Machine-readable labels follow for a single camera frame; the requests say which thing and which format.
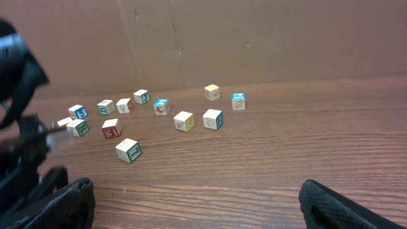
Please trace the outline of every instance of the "green block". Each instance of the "green block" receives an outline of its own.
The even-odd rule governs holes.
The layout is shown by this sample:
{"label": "green block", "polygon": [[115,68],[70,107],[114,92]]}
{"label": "green block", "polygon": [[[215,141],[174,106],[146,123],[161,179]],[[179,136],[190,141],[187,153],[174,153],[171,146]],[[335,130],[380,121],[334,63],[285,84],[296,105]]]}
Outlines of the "green block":
{"label": "green block", "polygon": [[141,95],[141,101],[143,104],[150,101],[150,94],[148,92]]}
{"label": "green block", "polygon": [[99,113],[101,115],[108,115],[107,110],[104,106],[97,106],[97,109],[99,110]]}
{"label": "green block", "polygon": [[142,155],[142,151],[141,151],[139,143],[137,143],[133,147],[131,147],[126,153],[127,153],[128,159],[130,160],[130,163],[135,162]]}
{"label": "green block", "polygon": [[85,133],[89,131],[88,124],[86,121],[82,122],[81,124],[76,126],[76,131],[78,131],[78,134],[80,137],[82,137]]}

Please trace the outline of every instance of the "wooden table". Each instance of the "wooden table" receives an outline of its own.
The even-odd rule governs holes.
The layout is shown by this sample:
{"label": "wooden table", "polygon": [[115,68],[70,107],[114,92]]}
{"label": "wooden table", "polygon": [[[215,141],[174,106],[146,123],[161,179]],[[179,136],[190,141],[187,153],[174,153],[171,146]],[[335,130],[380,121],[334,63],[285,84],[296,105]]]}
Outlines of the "wooden table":
{"label": "wooden table", "polygon": [[[231,110],[245,92],[246,111]],[[153,101],[130,114],[98,114],[103,99],[132,93],[33,101],[47,125],[86,106],[90,131],[61,146],[41,167],[65,165],[70,180],[95,184],[94,228],[305,228],[298,192],[315,179],[372,211],[407,226],[407,78],[338,78],[151,92],[169,98],[168,116]],[[202,115],[220,109],[224,125],[204,128]],[[180,111],[195,115],[188,133],[175,129]],[[106,140],[104,120],[119,118],[121,137]],[[140,142],[133,164],[114,147]]]}

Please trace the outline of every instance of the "wooden surface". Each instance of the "wooden surface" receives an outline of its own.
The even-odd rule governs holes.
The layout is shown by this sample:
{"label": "wooden surface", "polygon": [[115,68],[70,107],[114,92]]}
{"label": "wooden surface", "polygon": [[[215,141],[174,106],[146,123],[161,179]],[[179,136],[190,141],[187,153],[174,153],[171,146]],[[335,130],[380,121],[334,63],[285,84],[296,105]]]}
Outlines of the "wooden surface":
{"label": "wooden surface", "polygon": [[406,0],[0,1],[50,77],[42,98],[407,74],[406,15]]}
{"label": "wooden surface", "polygon": [[[41,167],[65,165],[70,180],[95,184],[94,228],[305,228],[298,192],[315,179],[382,216],[407,226],[407,77],[221,87],[205,99],[203,88],[151,92],[172,110],[156,116],[153,102],[131,114],[101,116],[103,99],[73,97],[34,101],[47,123],[85,105],[90,131],[61,146]],[[231,110],[231,93],[246,92],[247,110]],[[220,109],[220,130],[204,128],[202,115]],[[180,111],[196,127],[175,129]],[[119,118],[121,137],[106,140],[101,126]],[[140,142],[143,155],[121,161],[114,147]]]}

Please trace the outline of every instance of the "toy block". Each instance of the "toy block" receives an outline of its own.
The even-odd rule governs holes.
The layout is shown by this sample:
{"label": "toy block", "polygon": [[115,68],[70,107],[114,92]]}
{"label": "toy block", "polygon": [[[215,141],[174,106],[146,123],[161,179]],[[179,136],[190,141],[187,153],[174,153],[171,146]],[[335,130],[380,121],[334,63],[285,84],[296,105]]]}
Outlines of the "toy block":
{"label": "toy block", "polygon": [[195,126],[195,120],[193,114],[185,111],[181,111],[174,117],[174,122],[178,130],[188,132]]}
{"label": "toy block", "polygon": [[156,115],[167,115],[170,110],[171,105],[168,99],[157,99],[154,102],[154,111]]}
{"label": "toy block", "polygon": [[108,115],[112,113],[116,107],[113,104],[113,101],[105,99],[102,102],[98,103],[97,109],[101,115]]}
{"label": "toy block", "polygon": [[205,87],[205,97],[210,101],[220,98],[221,94],[219,92],[219,87],[216,85],[209,85]]}
{"label": "toy block", "polygon": [[120,99],[119,102],[116,103],[116,106],[120,114],[130,113],[134,109],[131,99]]}
{"label": "toy block", "polygon": [[85,120],[76,119],[66,125],[66,128],[74,133],[75,137],[82,137],[89,131],[88,124]]}
{"label": "toy block", "polygon": [[116,151],[120,159],[128,163],[133,163],[142,155],[139,143],[131,139],[124,139],[116,146]]}
{"label": "toy block", "polygon": [[232,93],[231,95],[231,108],[234,111],[246,110],[246,94],[243,92]]}
{"label": "toy block", "polygon": [[68,111],[72,119],[81,119],[88,116],[88,112],[86,111],[85,107],[81,105],[75,105],[69,108]]}
{"label": "toy block", "polygon": [[121,125],[119,119],[106,120],[103,123],[102,131],[107,139],[119,137],[121,134]]}
{"label": "toy block", "polygon": [[219,128],[221,128],[223,125],[223,112],[209,109],[205,114],[203,114],[203,125],[206,128],[219,130]]}
{"label": "toy block", "polygon": [[66,127],[66,125],[68,125],[70,122],[72,122],[72,118],[71,118],[71,117],[64,118],[63,120],[59,120],[59,121],[58,121],[58,126],[59,126],[59,127]]}
{"label": "toy block", "polygon": [[134,99],[136,103],[145,104],[150,101],[150,94],[147,90],[140,89],[134,92]]}

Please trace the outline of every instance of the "wooden block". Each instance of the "wooden block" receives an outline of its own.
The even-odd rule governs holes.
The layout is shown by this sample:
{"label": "wooden block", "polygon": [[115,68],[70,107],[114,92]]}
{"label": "wooden block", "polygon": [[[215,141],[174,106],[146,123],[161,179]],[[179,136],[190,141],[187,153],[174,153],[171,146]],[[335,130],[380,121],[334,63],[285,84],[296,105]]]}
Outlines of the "wooden block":
{"label": "wooden block", "polygon": [[156,115],[167,115],[170,110],[171,105],[168,99],[157,99],[154,102],[154,111]]}
{"label": "wooden block", "polygon": [[136,103],[145,104],[150,101],[150,94],[147,90],[140,89],[134,92],[134,99]]}
{"label": "wooden block", "polygon": [[219,87],[216,85],[209,85],[205,87],[205,97],[210,101],[214,101],[221,97],[221,92],[219,91]]}
{"label": "wooden block", "polygon": [[131,139],[124,139],[116,146],[116,151],[120,159],[128,163],[133,163],[142,155],[139,143]]}
{"label": "wooden block", "polygon": [[85,107],[82,105],[75,105],[68,109],[69,114],[73,119],[81,119],[88,116],[88,112]]}
{"label": "wooden block", "polygon": [[89,131],[89,127],[86,121],[80,119],[73,120],[66,126],[66,128],[72,131],[75,137],[82,137]]}
{"label": "wooden block", "polygon": [[101,115],[108,115],[112,113],[116,107],[113,104],[113,101],[105,99],[102,102],[98,103],[97,109]]}
{"label": "wooden block", "polygon": [[71,117],[64,118],[63,120],[59,120],[59,121],[58,121],[58,126],[59,126],[59,127],[65,127],[65,126],[68,125],[70,122],[72,122],[72,118],[71,118]]}
{"label": "wooden block", "polygon": [[243,92],[232,93],[231,95],[231,108],[234,111],[246,110],[246,94]]}
{"label": "wooden block", "polygon": [[223,125],[223,112],[209,109],[205,114],[203,114],[203,125],[206,128],[219,130],[219,128],[221,128]]}
{"label": "wooden block", "polygon": [[107,139],[119,137],[121,134],[121,125],[119,119],[106,120],[103,123],[102,131]]}
{"label": "wooden block", "polygon": [[131,99],[120,99],[119,102],[116,103],[116,106],[120,114],[130,113],[134,109]]}
{"label": "wooden block", "polygon": [[185,111],[181,111],[174,117],[174,123],[178,130],[188,132],[195,126],[195,120],[193,114]]}

